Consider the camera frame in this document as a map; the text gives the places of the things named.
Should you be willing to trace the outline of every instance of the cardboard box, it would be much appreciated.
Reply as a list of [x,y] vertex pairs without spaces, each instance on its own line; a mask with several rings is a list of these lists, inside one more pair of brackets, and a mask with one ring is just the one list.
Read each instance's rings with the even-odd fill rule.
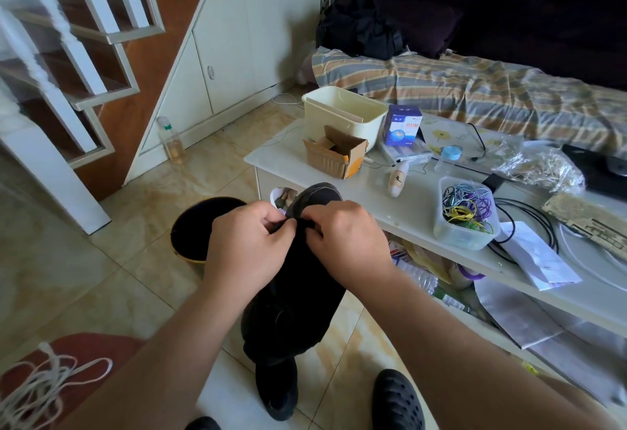
[[355,138],[325,125],[324,137],[317,141],[303,140],[307,164],[338,179],[348,179],[361,169],[367,140]]
[[411,146],[422,120],[418,106],[390,105],[383,125],[383,140],[388,146]]

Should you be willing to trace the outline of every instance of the striped fabric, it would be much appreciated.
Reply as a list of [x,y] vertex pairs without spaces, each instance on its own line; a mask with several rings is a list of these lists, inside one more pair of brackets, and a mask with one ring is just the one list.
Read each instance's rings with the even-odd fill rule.
[[627,92],[456,54],[382,61],[320,47],[312,65],[321,87],[356,88],[370,98],[417,105],[486,129],[627,159]]

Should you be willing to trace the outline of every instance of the hand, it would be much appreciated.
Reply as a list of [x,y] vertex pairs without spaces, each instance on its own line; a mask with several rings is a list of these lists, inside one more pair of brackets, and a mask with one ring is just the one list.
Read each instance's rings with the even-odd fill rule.
[[247,304],[270,283],[283,265],[296,234],[296,220],[288,220],[278,231],[268,231],[285,217],[270,202],[253,202],[213,221],[205,282],[224,287]]
[[368,274],[381,275],[393,269],[386,236],[359,204],[346,200],[310,205],[302,217],[313,220],[320,230],[306,230],[307,245],[349,291],[355,292]]

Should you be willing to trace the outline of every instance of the white table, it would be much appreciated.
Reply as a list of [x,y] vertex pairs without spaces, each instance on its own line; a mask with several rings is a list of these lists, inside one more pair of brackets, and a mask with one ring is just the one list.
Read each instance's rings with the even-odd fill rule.
[[[433,171],[435,161],[432,160],[427,165],[425,174],[410,172],[401,195],[392,198],[388,194],[389,167],[364,164],[362,170],[355,176],[347,180],[334,179],[307,164],[302,142],[303,134],[303,120],[298,120],[245,158],[247,163],[256,168],[262,199],[268,200],[271,190],[277,187],[291,187],[302,191],[318,182],[332,183],[342,197],[364,206],[384,230],[627,337],[626,294],[601,283],[568,258],[565,260],[579,273],[583,282],[551,291],[538,291],[518,266],[501,260],[488,249],[472,252],[438,242],[433,235],[434,210],[438,201],[437,184],[440,178],[440,175]],[[388,164],[375,149],[369,156],[380,164]],[[482,182],[486,177],[485,174],[457,169],[455,175],[460,178]],[[411,170],[422,171],[423,166],[413,166]],[[548,195],[542,196],[537,191],[530,191],[509,182],[501,186],[496,196],[521,200],[535,207],[539,207],[548,199]],[[612,202],[612,199],[605,197],[593,195],[590,197],[600,204]],[[625,206],[621,202],[614,201],[612,206],[625,211]],[[538,225],[525,214],[509,209],[508,211],[515,220],[526,221],[542,236]],[[623,270],[616,268],[595,245],[572,236],[566,236],[566,240],[582,263],[603,273],[613,282],[627,287],[627,275]]]

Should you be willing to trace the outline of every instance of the baseboard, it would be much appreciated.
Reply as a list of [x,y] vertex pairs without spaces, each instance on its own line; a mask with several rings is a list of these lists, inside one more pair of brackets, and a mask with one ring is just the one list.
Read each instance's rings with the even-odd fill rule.
[[[273,87],[267,88],[264,91],[255,93],[249,96],[245,100],[231,106],[231,108],[224,110],[222,113],[216,114],[207,118],[201,123],[186,129],[181,133],[181,141],[185,148],[189,148],[198,141],[207,138],[211,134],[215,133],[218,129],[223,128],[227,124],[232,123],[236,119],[244,116],[246,113],[251,112],[253,109],[261,106],[262,104],[270,101],[274,96],[279,93],[284,93],[294,86],[294,79],[281,82]],[[128,184],[133,179],[138,178],[140,175],[148,172],[152,168],[158,166],[162,162],[168,159],[165,150],[161,144],[154,146],[147,151],[139,153],[133,164],[131,164],[129,173],[126,176],[124,185]]]

